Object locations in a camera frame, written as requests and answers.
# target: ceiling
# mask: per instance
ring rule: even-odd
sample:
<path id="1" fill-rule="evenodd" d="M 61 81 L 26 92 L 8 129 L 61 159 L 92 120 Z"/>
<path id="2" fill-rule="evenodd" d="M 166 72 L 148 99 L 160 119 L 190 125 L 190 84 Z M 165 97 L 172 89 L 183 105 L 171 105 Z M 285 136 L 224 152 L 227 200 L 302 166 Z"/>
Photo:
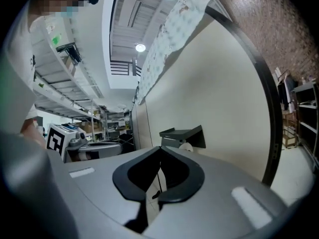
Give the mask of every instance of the ceiling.
<path id="1" fill-rule="evenodd" d="M 160 25 L 178 0 L 138 0 L 142 2 L 133 27 L 119 26 L 119 19 L 124 0 L 116 0 L 110 34 L 111 60 L 131 61 L 137 58 L 137 65 L 142 67 Z M 209 6 L 229 18 L 226 10 L 218 0 L 211 0 Z M 143 43 L 146 51 L 139 53 L 135 46 Z"/>
<path id="2" fill-rule="evenodd" d="M 74 41 L 83 59 L 81 71 L 85 72 L 91 87 L 96 87 L 99 97 L 94 100 L 114 111 L 118 107 L 132 108 L 135 88 L 111 86 L 115 75 L 111 74 L 110 59 L 131 61 L 136 57 L 137 65 L 142 67 L 160 25 L 178 0 L 138 1 L 142 5 L 133 27 L 118 25 L 124 0 L 100 0 L 96 5 L 80 7 L 71 20 Z M 209 5 L 229 18 L 218 0 L 212 0 Z M 144 43 L 146 51 L 138 54 L 136 43 Z"/>

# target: floor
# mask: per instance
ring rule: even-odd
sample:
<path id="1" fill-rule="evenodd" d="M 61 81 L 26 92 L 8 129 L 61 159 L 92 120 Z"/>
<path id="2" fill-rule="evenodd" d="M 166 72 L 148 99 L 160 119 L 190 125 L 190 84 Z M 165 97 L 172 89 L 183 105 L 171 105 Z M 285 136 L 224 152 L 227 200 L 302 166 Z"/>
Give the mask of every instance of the floor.
<path id="1" fill-rule="evenodd" d="M 289 70 L 319 78 L 319 54 L 309 28 L 290 0 L 220 0 L 233 22 L 250 38 L 273 73 Z"/>
<path id="2" fill-rule="evenodd" d="M 152 199 L 152 196 L 157 193 L 159 189 L 155 186 L 154 183 L 151 184 L 149 190 L 146 192 L 147 203 L 146 203 L 146 213 L 148 216 L 148 223 L 151 224 L 152 221 L 159 214 L 160 209 L 158 205 L 158 199 Z"/>
<path id="3" fill-rule="evenodd" d="M 309 193 L 315 176 L 309 157 L 302 147 L 283 147 L 271 189 L 289 206 Z"/>

